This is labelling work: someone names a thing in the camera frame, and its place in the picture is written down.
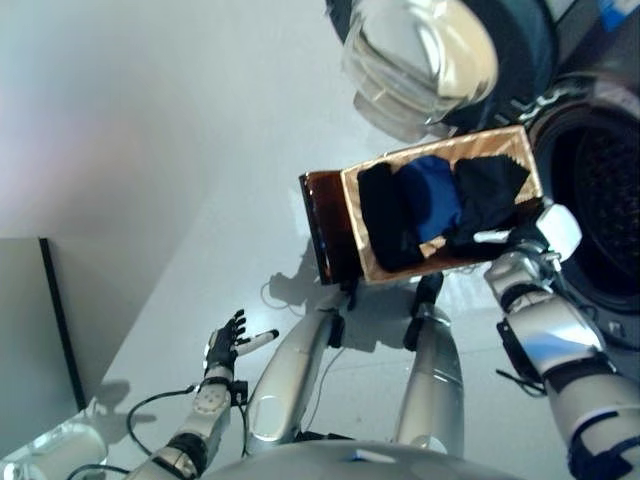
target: cable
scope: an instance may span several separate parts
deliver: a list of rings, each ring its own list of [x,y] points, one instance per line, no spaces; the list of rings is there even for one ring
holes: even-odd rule
[[[123,475],[128,475],[131,473],[129,470],[120,467],[114,467],[113,465],[100,465],[99,463],[88,463],[87,465],[82,465],[81,467],[76,468],[73,472],[69,474],[67,480],[73,480],[77,474],[81,472],[86,472],[87,470],[108,470],[109,472],[121,473]]]
[[[496,370],[496,373],[501,377],[504,377],[508,380],[515,382],[524,393],[533,398],[543,398],[547,396],[547,392],[544,388],[539,387],[533,382],[529,382],[527,380],[523,380],[522,378],[514,377],[510,373],[505,372],[504,370]]]
[[[247,451],[247,413],[241,405],[238,405],[238,410],[240,410],[240,415],[242,416],[242,454],[241,458],[244,458],[249,455]]]
[[[309,427],[311,427],[311,424],[313,423],[313,419],[316,418],[316,413],[318,413],[318,407],[320,406],[320,397],[322,396],[322,387],[324,386],[324,379],[327,377],[327,373],[329,373],[329,369],[331,368],[331,366],[336,362],[336,360],[338,360],[340,355],[342,355],[345,350],[346,348],[342,347],[340,351],[336,353],[335,357],[331,359],[327,367],[324,369],[324,373],[320,378],[320,386],[318,387],[318,396],[316,398],[316,404],[313,407],[313,413],[311,414],[311,418],[309,419],[309,423],[307,423],[307,428],[305,428],[305,431],[309,430]]]
[[[184,390],[175,390],[172,392],[159,393],[157,395],[153,395],[152,397],[147,398],[146,400],[142,400],[140,403],[136,404],[131,410],[129,410],[129,413],[127,413],[127,433],[129,434],[129,437],[131,437],[131,440],[136,445],[138,445],[138,447],[140,447],[140,450],[142,450],[147,455],[151,455],[152,453],[151,450],[149,450],[147,447],[144,446],[144,444],[138,439],[135,432],[133,431],[132,420],[133,420],[133,415],[136,413],[136,411],[139,408],[147,405],[148,403],[154,402],[161,398],[176,397],[178,395],[188,395],[189,393],[193,392],[195,389],[196,389],[196,385],[189,385]]]
[[[625,342],[620,338],[615,337],[611,333],[607,332],[605,328],[601,328],[598,323],[598,309],[594,305],[581,302],[580,299],[569,289],[569,286],[567,285],[567,282],[561,273],[556,272],[555,282],[556,292],[563,296],[571,304],[573,304],[578,310],[580,310],[580,312],[589,317],[589,319],[593,322],[607,344],[626,352],[640,352],[640,348],[636,347],[633,344]]]

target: black strap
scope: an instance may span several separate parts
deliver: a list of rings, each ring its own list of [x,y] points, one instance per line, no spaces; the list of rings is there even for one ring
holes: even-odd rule
[[[581,437],[569,449],[569,470],[578,480],[615,480],[633,469],[622,454],[640,445],[640,435],[628,438],[605,452],[592,455]]]

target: black cable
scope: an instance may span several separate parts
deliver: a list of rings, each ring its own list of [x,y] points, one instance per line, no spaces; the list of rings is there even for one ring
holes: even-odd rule
[[[247,451],[247,413],[241,405],[238,405],[238,410],[240,410],[240,415],[242,416],[242,454],[241,458],[244,458],[249,455]]]
[[[144,446],[144,444],[138,439],[138,437],[136,436],[135,432],[133,431],[133,415],[136,413],[136,411],[138,409],[140,409],[141,407],[147,405],[148,403],[154,402],[156,400],[159,400],[161,398],[168,398],[168,397],[176,397],[178,395],[188,395],[189,393],[193,392],[196,389],[196,385],[189,385],[187,388],[185,388],[184,390],[175,390],[172,392],[164,392],[164,393],[159,393],[157,395],[153,395],[152,397],[149,397],[145,400],[142,400],[140,403],[137,403],[131,410],[129,410],[129,413],[127,413],[127,433],[129,434],[129,437],[131,437],[131,440],[138,445],[138,447],[140,447],[140,450],[142,450],[145,454],[147,455],[151,455],[151,450],[149,450],[147,447]]]
[[[131,473],[129,470],[120,467],[114,467],[113,465],[100,465],[99,463],[88,463],[86,465],[82,465],[81,467],[76,468],[73,472],[69,474],[67,480],[73,480],[77,474],[81,472],[86,472],[87,470],[108,470],[109,472],[121,473],[123,475],[128,475]]]
[[[598,324],[598,309],[594,305],[581,302],[580,299],[569,289],[569,286],[561,273],[556,272],[554,284],[556,286],[555,290],[559,295],[563,296],[567,301],[580,310],[580,312],[584,313],[589,317],[589,319],[591,319],[607,344],[626,352],[640,352],[640,348],[615,337],[607,332],[606,329],[600,328],[600,325]]]
[[[543,398],[547,396],[547,392],[544,388],[539,387],[533,382],[529,382],[522,378],[514,377],[510,373],[505,372],[504,370],[496,370],[496,373],[501,377],[504,377],[508,380],[513,381],[516,385],[518,385],[524,393],[533,398]]]

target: white floor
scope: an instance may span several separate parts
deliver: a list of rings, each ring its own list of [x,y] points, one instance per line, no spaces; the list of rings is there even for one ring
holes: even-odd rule
[[[297,176],[402,145],[351,107],[323,0],[2,8],[0,234],[51,237],[110,461],[133,467],[143,457],[124,436],[127,408],[197,380],[215,326],[244,306],[254,331],[286,332],[304,300],[322,295],[301,259],[309,231]],[[261,288],[277,273],[295,277],[274,282],[291,309]],[[392,435],[411,362],[398,348],[409,297],[401,288],[363,295],[351,321],[362,327],[352,334],[360,350],[327,376],[314,429]],[[509,366],[478,274],[452,275],[441,306],[462,352],[468,458],[531,479],[570,478],[548,406],[493,373]],[[374,354],[361,351],[374,346],[369,322],[387,344]],[[238,375],[255,382],[272,349],[240,361]],[[154,405],[140,435],[159,445],[187,407]],[[214,466],[238,458],[239,438],[234,416]]]

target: washing machine drum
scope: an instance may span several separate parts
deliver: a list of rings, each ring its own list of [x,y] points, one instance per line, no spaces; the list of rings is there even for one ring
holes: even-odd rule
[[[576,216],[583,239],[563,270],[592,302],[640,302],[640,122],[604,103],[570,102],[531,130],[545,193]]]
[[[557,65],[555,26],[544,0],[462,0],[482,21],[498,56],[498,81],[483,101],[444,119],[461,132],[514,123],[519,106],[532,103],[549,87]],[[344,42],[353,0],[327,0],[333,25]]]

